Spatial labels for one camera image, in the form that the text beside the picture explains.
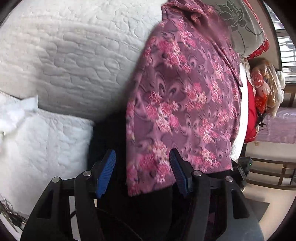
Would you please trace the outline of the plastic-wrapped doll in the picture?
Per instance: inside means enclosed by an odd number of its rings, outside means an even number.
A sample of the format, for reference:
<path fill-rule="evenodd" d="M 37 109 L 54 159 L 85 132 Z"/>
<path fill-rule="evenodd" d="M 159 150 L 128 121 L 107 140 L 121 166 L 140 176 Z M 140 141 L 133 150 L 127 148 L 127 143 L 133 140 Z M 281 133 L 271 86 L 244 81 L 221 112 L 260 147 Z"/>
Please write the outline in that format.
<path fill-rule="evenodd" d="M 265 58 L 251 60 L 251 84 L 255 90 L 255 107 L 260 114 L 275 117 L 285 97 L 285 77 Z"/>

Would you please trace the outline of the red blanket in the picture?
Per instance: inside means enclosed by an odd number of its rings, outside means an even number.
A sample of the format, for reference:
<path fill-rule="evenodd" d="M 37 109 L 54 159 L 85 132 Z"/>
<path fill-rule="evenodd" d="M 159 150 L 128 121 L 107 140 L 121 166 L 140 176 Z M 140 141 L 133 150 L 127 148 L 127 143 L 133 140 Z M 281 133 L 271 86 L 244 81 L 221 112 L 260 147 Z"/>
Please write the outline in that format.
<path fill-rule="evenodd" d="M 248 88 L 248 123 L 244 143 L 253 142 L 257 136 L 256 124 L 257 124 L 257 110 L 255 106 L 255 96 L 253 93 L 253 87 L 249 81 L 247 81 Z"/>

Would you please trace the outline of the white quilted mattress cover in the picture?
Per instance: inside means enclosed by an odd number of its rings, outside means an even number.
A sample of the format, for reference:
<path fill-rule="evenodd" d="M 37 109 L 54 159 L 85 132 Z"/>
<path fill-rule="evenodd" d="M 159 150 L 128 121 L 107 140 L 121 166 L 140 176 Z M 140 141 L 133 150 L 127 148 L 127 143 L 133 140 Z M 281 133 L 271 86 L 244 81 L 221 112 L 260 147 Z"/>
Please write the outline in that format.
<path fill-rule="evenodd" d="M 108 150 L 116 163 L 95 199 L 104 240 L 172 240 L 175 183 L 130 196 L 126 110 L 139 58 L 168 1 L 20 1 L 1 26 L 1 93 L 39 100 L 66 118 L 33 122 L 26 147 L 13 147 L 4 194 L 29 216 L 54 177 L 76 178 Z M 16 160 L 13 154 L 20 154 Z"/>

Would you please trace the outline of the wooden bench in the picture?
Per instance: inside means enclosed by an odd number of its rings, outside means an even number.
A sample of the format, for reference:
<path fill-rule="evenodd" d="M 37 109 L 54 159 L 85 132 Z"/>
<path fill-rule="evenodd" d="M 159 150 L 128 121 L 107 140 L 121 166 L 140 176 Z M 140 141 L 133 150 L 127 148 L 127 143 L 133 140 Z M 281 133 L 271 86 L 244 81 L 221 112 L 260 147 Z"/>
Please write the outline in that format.
<path fill-rule="evenodd" d="M 295 84 L 287 84 L 284 92 L 276 117 L 264 118 L 255 140 L 243 145 L 241 156 L 252 160 L 250 184 L 295 190 Z"/>

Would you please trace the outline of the grey floral pillow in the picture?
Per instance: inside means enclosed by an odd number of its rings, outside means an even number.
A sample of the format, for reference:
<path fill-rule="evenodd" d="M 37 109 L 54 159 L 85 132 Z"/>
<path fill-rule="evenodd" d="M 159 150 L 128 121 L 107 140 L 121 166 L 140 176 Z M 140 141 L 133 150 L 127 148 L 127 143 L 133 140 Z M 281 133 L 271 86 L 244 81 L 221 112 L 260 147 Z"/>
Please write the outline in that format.
<path fill-rule="evenodd" d="M 231 31 L 233 49 L 242 59 L 252 59 L 269 49 L 269 40 L 248 1 L 204 1 L 212 6 Z"/>

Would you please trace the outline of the window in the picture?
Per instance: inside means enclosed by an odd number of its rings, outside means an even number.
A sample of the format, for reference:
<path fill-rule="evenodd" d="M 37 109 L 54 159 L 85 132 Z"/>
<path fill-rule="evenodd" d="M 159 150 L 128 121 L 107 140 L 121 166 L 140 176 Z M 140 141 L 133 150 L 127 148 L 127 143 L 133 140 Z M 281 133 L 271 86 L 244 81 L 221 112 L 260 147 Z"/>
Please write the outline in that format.
<path fill-rule="evenodd" d="M 279 10 L 270 1 L 263 1 L 273 23 L 280 48 L 280 63 L 286 83 L 295 84 L 295 44 L 280 18 Z"/>

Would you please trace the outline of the purple floral shirt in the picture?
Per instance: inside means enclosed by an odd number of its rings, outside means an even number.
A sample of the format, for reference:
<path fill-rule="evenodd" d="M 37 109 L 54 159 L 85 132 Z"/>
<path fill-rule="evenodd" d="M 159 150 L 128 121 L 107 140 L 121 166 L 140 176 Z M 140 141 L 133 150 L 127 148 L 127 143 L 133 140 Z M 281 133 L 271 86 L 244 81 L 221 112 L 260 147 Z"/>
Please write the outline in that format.
<path fill-rule="evenodd" d="M 126 110 L 130 196 L 175 183 L 171 149 L 194 169 L 231 169 L 240 123 L 240 59 L 229 30 L 202 1 L 168 1 L 133 76 Z"/>

